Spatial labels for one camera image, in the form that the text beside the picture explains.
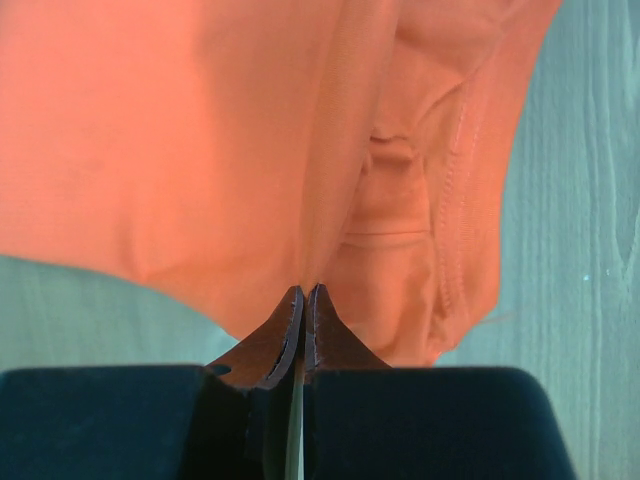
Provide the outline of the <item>orange t-shirt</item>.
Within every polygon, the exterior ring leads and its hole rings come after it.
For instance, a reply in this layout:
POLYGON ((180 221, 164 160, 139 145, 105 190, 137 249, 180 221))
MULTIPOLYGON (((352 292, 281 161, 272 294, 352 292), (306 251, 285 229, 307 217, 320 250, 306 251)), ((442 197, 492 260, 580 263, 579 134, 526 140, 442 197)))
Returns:
POLYGON ((236 338, 324 284, 427 366, 497 304, 556 1, 5 1, 1 251, 163 292, 236 338))

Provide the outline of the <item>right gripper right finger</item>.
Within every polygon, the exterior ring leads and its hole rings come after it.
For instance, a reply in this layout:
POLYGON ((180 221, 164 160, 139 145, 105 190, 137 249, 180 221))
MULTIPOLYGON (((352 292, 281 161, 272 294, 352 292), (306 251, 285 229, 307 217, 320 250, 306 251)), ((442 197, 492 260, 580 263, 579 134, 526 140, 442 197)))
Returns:
POLYGON ((340 319, 324 284, 309 293, 304 319, 306 373, 390 369, 340 319))

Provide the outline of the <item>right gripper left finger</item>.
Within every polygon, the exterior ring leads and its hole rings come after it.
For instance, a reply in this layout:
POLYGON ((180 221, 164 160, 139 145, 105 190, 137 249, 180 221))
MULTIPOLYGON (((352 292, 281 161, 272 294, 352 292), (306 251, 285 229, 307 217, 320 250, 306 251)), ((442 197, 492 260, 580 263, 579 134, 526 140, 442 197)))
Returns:
POLYGON ((238 390, 278 385, 295 364, 303 309, 302 290, 289 288, 261 326, 207 368, 238 390))

